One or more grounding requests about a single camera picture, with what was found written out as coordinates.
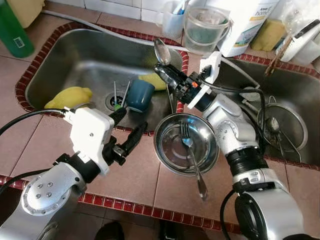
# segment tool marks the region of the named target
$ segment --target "green bottle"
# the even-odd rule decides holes
[[[0,0],[0,39],[16,58],[28,57],[35,50],[6,0]]]

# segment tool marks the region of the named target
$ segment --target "double sink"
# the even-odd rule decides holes
[[[182,57],[171,51],[172,64],[181,69]],[[277,103],[297,112],[307,128],[307,143],[299,151],[302,162],[320,166],[320,81],[307,74],[277,69],[270,77],[263,77],[266,66],[230,59],[259,84],[266,101],[273,96]],[[90,88],[96,108],[111,114],[113,112],[114,81],[117,95],[121,99],[129,81],[140,75],[153,73],[156,64],[154,48],[140,43],[88,29],[76,29],[63,34],[38,68],[25,90],[28,103],[41,109],[61,90],[79,86]],[[217,85],[230,88],[252,86],[240,73],[221,63]],[[239,95],[230,97],[242,104]],[[254,118],[256,113],[249,109]],[[129,110],[119,123],[124,128],[134,128],[143,121],[148,122],[147,131],[154,131],[161,119],[172,113],[170,98],[166,90],[155,91],[148,111],[137,113]],[[267,148],[267,154],[282,158],[274,147]],[[299,160],[290,153],[289,160]]]

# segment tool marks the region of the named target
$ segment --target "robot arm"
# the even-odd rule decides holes
[[[202,64],[201,74],[186,76],[160,60],[154,70],[179,101],[203,112],[203,118],[212,125],[238,194],[234,207],[241,232],[251,240],[313,239],[304,234],[302,213],[276,173],[268,168],[255,130],[241,108],[225,95],[214,96],[208,87],[201,87],[199,78],[208,78],[210,84],[215,81],[220,57],[214,52],[204,59],[202,63],[208,65]]]
[[[123,144],[111,136],[125,116],[120,108],[108,116],[88,107],[68,109],[64,120],[72,124],[70,138],[75,154],[61,155],[49,171],[36,176],[24,188],[13,214],[0,227],[0,240],[51,240],[66,216],[72,213],[87,183],[105,175],[114,161],[124,164],[146,130],[141,124]]]

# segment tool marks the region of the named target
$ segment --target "blue cup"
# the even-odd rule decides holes
[[[143,80],[135,79],[132,81],[126,104],[129,109],[138,113],[143,113],[148,109],[155,86]]]

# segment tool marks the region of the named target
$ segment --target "spoon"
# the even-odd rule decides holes
[[[169,65],[171,62],[171,54],[169,48],[165,45],[165,43],[160,39],[157,38],[154,40],[154,51],[155,56],[158,59],[159,63],[162,65]]]
[[[275,135],[276,141],[278,142],[278,145],[280,148],[281,155],[285,159],[285,153],[284,153],[284,150],[280,144],[279,134],[281,131],[280,131],[280,126],[279,126],[277,119],[275,117],[268,118],[265,122],[265,126],[270,131],[271,134]]]

